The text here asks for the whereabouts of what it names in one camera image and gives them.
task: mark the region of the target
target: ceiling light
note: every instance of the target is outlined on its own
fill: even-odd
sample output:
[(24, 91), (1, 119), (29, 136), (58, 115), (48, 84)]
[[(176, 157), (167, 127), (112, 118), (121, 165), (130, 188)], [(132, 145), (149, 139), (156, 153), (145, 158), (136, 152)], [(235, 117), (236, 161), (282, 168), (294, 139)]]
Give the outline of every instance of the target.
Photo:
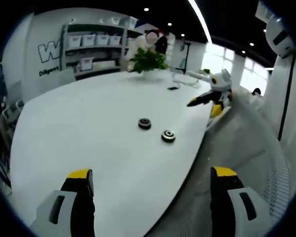
[(191, 5), (191, 7), (193, 8), (195, 14), (197, 15), (198, 17), (198, 20), (200, 21), (202, 27), (203, 27), (203, 30), (204, 30), (204, 33), (206, 35), (206, 38), (207, 38), (207, 41), (208, 43), (213, 43), (212, 42), (212, 38), (209, 34), (209, 31), (208, 31), (208, 28), (207, 28), (207, 25), (206, 25), (206, 22), (205, 22), (205, 19), (199, 9), (199, 7), (197, 6), (195, 0), (188, 0), (189, 4)]

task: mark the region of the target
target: person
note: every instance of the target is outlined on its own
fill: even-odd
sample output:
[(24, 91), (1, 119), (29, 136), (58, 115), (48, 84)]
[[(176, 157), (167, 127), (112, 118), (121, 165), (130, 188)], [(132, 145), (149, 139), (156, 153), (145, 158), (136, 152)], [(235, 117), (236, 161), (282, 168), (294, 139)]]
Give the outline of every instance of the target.
[(162, 31), (159, 31), (159, 39), (157, 41), (155, 51), (158, 53), (166, 54), (167, 47), (168, 47), (168, 39), (166, 37), (166, 34)]
[(252, 95), (261, 95), (261, 90), (259, 88), (255, 88), (252, 92)]
[(121, 56), (120, 66), (122, 71), (128, 70), (129, 60), (132, 59), (137, 53), (138, 48), (144, 50), (155, 50), (155, 43), (158, 40), (158, 30), (145, 31), (144, 35), (138, 36), (129, 45), (128, 52), (125, 56)]

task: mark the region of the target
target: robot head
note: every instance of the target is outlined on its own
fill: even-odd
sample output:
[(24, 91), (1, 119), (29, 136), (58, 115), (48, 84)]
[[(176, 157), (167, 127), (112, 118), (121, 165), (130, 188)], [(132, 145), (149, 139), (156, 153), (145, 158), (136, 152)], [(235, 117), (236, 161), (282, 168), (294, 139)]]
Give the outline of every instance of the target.
[(226, 69), (222, 70), (221, 73), (211, 74), (210, 75), (211, 87), (221, 88), (221, 89), (223, 89), (223, 88), (230, 89), (230, 87), (231, 87), (231, 79), (230, 78), (231, 78), (231, 76)]
[(273, 16), (266, 25), (266, 41), (271, 49), (280, 57), (284, 58), (294, 50), (294, 43), (284, 29), (282, 19)]

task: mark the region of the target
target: white table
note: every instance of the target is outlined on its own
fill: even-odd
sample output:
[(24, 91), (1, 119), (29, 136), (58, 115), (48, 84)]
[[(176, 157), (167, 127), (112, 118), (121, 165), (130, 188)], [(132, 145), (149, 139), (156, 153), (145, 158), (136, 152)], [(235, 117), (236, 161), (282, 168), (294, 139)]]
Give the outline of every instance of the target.
[[(188, 108), (206, 92), (181, 85), (169, 72), (144, 80), (114, 73), (74, 82), (28, 102), (11, 150), (13, 202), (30, 225), (36, 207), (72, 171), (93, 170), (97, 237), (142, 237), (182, 185), (200, 147), (212, 104)], [(193, 82), (194, 78), (177, 75)], [(151, 120), (150, 130), (138, 120)], [(176, 141), (161, 140), (172, 130)]]

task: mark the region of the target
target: letter w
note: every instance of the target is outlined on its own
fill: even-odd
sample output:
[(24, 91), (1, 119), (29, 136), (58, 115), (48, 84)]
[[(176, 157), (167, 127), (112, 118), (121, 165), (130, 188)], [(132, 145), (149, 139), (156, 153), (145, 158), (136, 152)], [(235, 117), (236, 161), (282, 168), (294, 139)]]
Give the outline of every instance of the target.
[(40, 44), (38, 46), (38, 53), (42, 63), (45, 63), (52, 59), (59, 58), (59, 43), (60, 39), (55, 43), (55, 41), (49, 42), (47, 47), (45, 44)]

